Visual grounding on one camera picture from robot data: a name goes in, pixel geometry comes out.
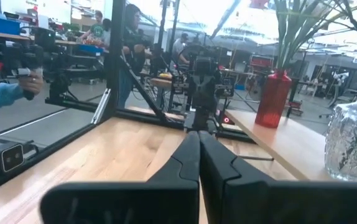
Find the red vase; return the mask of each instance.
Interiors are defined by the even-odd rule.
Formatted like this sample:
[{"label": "red vase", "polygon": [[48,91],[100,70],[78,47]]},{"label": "red vase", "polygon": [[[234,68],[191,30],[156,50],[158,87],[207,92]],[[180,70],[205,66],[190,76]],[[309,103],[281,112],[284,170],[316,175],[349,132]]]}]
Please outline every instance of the red vase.
[{"label": "red vase", "polygon": [[267,128],[278,127],[291,84],[292,80],[283,70],[276,70],[267,77],[254,121],[256,124]]}]

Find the clear glass vase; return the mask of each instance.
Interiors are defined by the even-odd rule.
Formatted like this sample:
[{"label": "clear glass vase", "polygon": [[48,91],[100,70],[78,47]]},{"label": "clear glass vase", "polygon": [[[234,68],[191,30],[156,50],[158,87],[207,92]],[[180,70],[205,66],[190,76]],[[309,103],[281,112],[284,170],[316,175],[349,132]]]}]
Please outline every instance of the clear glass vase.
[{"label": "clear glass vase", "polygon": [[334,178],[357,180],[357,100],[333,110],[325,145],[325,168]]}]

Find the floor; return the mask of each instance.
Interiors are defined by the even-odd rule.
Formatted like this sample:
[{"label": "floor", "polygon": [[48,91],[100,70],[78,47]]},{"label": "floor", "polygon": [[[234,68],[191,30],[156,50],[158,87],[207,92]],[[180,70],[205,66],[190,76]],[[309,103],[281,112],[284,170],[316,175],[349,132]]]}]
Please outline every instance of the floor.
[{"label": "floor", "polygon": [[[97,83],[94,85],[73,83],[70,90],[80,100],[97,103],[101,98],[100,95],[103,93],[105,86],[105,83]],[[1,108],[0,140],[14,142],[34,141],[39,147],[46,147],[90,123],[93,117],[92,113],[46,105],[44,99],[48,94],[48,85],[46,85],[44,91],[34,100],[18,100],[12,106]],[[237,94],[231,100],[229,108],[234,110],[256,111],[258,104],[245,103],[243,101],[245,98],[246,94],[244,91],[237,91]],[[296,95],[295,99],[299,101],[302,100],[302,110],[304,113],[302,116],[291,115],[290,118],[323,134],[327,129],[328,119],[325,117],[319,118],[318,116],[319,114],[330,112],[326,107],[328,100],[312,98],[311,96],[305,96],[303,94]],[[175,101],[183,101],[183,98],[175,97]],[[126,107],[128,106],[148,108],[147,103],[138,92],[131,93],[126,103]],[[46,115],[48,116],[40,121],[3,132],[3,130],[11,129],[22,123]]]}]

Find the human hand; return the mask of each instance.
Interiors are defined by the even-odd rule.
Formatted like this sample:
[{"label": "human hand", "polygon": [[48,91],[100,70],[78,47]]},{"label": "human hand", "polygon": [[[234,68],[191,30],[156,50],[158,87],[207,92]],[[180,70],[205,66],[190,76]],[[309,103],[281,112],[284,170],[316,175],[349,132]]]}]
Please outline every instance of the human hand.
[{"label": "human hand", "polygon": [[43,87],[43,71],[40,68],[36,71],[31,71],[28,77],[19,78],[18,82],[23,90],[38,95]]},{"label": "human hand", "polygon": [[136,44],[134,46],[134,52],[135,53],[141,53],[141,52],[145,51],[145,49],[146,48],[142,44]]}]

